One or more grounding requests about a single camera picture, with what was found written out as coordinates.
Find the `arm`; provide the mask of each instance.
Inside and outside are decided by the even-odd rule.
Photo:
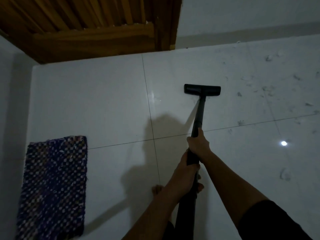
[[[255,187],[232,171],[209,147],[199,128],[196,138],[187,138],[190,150],[197,154],[219,193],[234,225],[238,228],[242,216],[256,203],[267,200]]]
[[[199,164],[187,166],[187,153],[184,153],[168,184],[122,240],[161,240],[174,207],[190,191],[199,169]]]

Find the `floor mat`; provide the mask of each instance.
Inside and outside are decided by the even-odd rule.
[[[84,229],[87,139],[30,143],[26,153],[16,239],[70,239]]]

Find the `vacuum wand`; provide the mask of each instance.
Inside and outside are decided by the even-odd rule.
[[[195,115],[191,137],[198,137],[198,128],[202,128],[203,112],[206,96],[219,96],[221,87],[185,84],[184,92],[200,96],[197,113]],[[199,158],[188,150],[187,165],[198,164]],[[175,235],[179,239],[192,240],[195,225],[196,199],[198,191],[198,172],[194,176],[191,190],[179,202]]]

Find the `hand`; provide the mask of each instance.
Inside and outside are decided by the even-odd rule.
[[[177,201],[179,201],[182,196],[190,191],[193,185],[195,174],[199,169],[199,164],[187,165],[187,152],[185,152],[165,188],[169,189],[170,193]],[[198,193],[203,189],[203,184],[199,183]]]
[[[199,157],[200,162],[205,163],[212,152],[210,150],[209,141],[206,140],[203,134],[203,130],[198,128],[198,137],[188,137],[186,140],[190,150]]]

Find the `vacuum handle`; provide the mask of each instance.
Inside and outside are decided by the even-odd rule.
[[[195,115],[191,137],[198,137],[198,128],[202,128],[202,118],[206,97],[200,97],[197,113]],[[198,164],[199,157],[188,149],[187,165]],[[179,201],[178,215],[175,226],[177,239],[193,240],[196,199],[198,191],[198,172],[194,176],[191,190]]]

